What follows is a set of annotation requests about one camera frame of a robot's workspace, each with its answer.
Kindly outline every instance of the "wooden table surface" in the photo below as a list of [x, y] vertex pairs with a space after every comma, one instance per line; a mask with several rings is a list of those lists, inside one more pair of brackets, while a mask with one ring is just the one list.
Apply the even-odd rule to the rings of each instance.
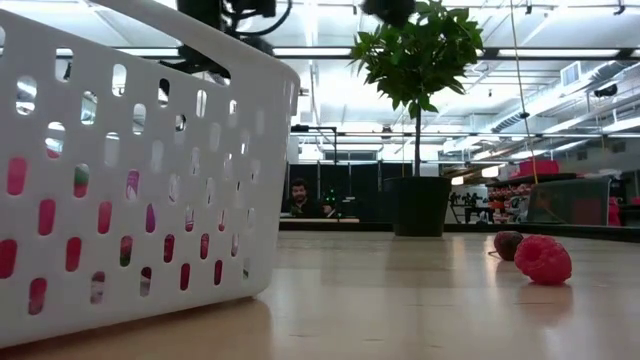
[[640, 245], [559, 239], [562, 287], [492, 238], [281, 233], [272, 285], [214, 305], [0, 350], [2, 360], [617, 360], [640, 354]]

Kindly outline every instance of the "black planter pot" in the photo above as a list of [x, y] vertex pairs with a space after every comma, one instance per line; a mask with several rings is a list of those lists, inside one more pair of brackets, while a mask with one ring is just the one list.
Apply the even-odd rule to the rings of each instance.
[[384, 181], [384, 192], [397, 236], [442, 236], [451, 192], [450, 179], [392, 178]]

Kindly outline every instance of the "white plastic basket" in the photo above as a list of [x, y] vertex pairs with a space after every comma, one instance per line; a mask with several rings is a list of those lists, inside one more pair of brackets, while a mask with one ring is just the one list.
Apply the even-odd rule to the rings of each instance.
[[[229, 70], [231, 83], [203, 81], [0, 11], [6, 34], [0, 58], [0, 347], [253, 296], [270, 281], [298, 76], [151, 0], [94, 2], [215, 60]], [[68, 81], [54, 75], [58, 48], [73, 51]], [[121, 96], [112, 92], [116, 64], [127, 70]], [[35, 109], [26, 115], [16, 110], [25, 76], [37, 85]], [[158, 102], [160, 79], [170, 83], [166, 106]], [[201, 90], [207, 99], [202, 117], [196, 109], [203, 105], [196, 100]], [[80, 121], [85, 91], [98, 99], [90, 125]], [[136, 104], [146, 108], [142, 134], [133, 132]], [[180, 133], [178, 115], [187, 119]], [[55, 159], [45, 146], [52, 122], [65, 130]], [[16, 190], [8, 174], [21, 162], [25, 181]], [[73, 188], [79, 164], [90, 174], [80, 198]], [[136, 196], [127, 186], [131, 177], [139, 177]], [[101, 204], [111, 207], [104, 234], [98, 231]], [[52, 227], [42, 225], [51, 220]], [[133, 245], [123, 266], [125, 242]]]

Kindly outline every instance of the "ceiling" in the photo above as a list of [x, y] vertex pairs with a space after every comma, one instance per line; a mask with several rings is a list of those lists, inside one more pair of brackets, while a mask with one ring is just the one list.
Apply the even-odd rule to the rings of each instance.
[[[156, 0], [175, 7], [173, 0]], [[354, 7], [360, 0], [296, 0], [291, 15], [285, 23], [266, 39], [276, 47], [328, 47], [351, 46], [358, 31], [371, 31], [378, 24], [375, 18], [363, 15]], [[278, 0], [278, 16], [286, 8], [286, 2]], [[446, 6], [470, 7], [471, 16], [484, 28], [487, 47], [512, 48], [514, 36], [511, 27], [509, 0], [443, 0]], [[532, 0], [531, 14], [526, 14], [526, 0], [514, 0], [514, 22], [519, 47], [553, 48], [640, 48], [640, 0], [625, 0], [626, 10], [618, 10], [618, 0]], [[0, 0], [0, 8], [35, 19], [56, 28], [77, 34], [93, 41], [114, 47], [175, 47], [178, 42], [135, 20], [108, 9], [92, 5], [84, 0]], [[271, 25], [275, 19], [252, 18], [240, 24], [244, 31], [256, 31]], [[363, 86], [348, 60], [283, 60], [297, 71], [302, 86], [313, 88], [311, 97], [301, 97], [299, 113], [294, 123], [337, 126], [344, 132], [379, 132], [382, 126], [393, 131], [412, 131], [404, 111], [391, 109], [391, 102], [380, 98], [375, 87]], [[545, 94], [561, 80], [560, 71], [574, 61], [523, 61], [519, 65], [524, 97], [536, 98]], [[582, 62], [586, 70], [599, 69], [607, 62]], [[576, 116], [580, 116], [622, 99], [631, 98], [640, 91], [638, 68], [625, 65], [625, 71], [616, 73], [611, 81], [619, 86], [615, 97], [596, 98], [584, 91], [571, 96], [557, 96], [553, 101], [537, 109], [529, 120], [532, 132], [544, 132]], [[60, 71], [64, 63], [59, 64]], [[433, 101], [439, 114], [425, 114], [426, 132], [488, 132], [511, 110], [520, 104], [520, 87], [515, 61], [483, 61], [467, 69], [462, 79], [467, 94], [455, 94], [449, 90], [436, 94]], [[636, 101], [629, 100], [620, 114], [632, 117]], [[613, 119], [612, 111], [585, 119], [568, 130], [590, 132], [595, 126], [606, 126]], [[515, 123], [503, 132], [523, 133], [524, 124]], [[625, 127], [625, 132], [633, 127]], [[316, 149], [332, 149], [328, 141], [303, 138], [302, 145]], [[383, 141], [373, 137], [343, 137], [339, 148], [352, 150], [380, 149]], [[451, 137], [425, 138], [424, 152], [441, 151], [442, 156], [467, 156], [488, 150], [500, 150], [512, 146], [518, 152], [525, 146], [519, 139], [483, 139], [470, 137], [466, 141]], [[547, 143], [538, 146], [552, 146]], [[413, 152], [408, 139], [392, 139], [384, 144], [381, 156], [385, 159], [404, 158]]]

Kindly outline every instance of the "dark raspberry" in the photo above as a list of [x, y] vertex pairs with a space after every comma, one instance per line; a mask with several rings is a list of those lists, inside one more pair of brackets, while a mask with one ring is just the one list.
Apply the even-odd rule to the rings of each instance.
[[522, 234], [517, 231], [500, 231], [493, 239], [493, 246], [503, 260], [513, 261], [521, 241]]
[[571, 257], [551, 236], [531, 235], [518, 246], [516, 266], [540, 285], [560, 285], [571, 277]]

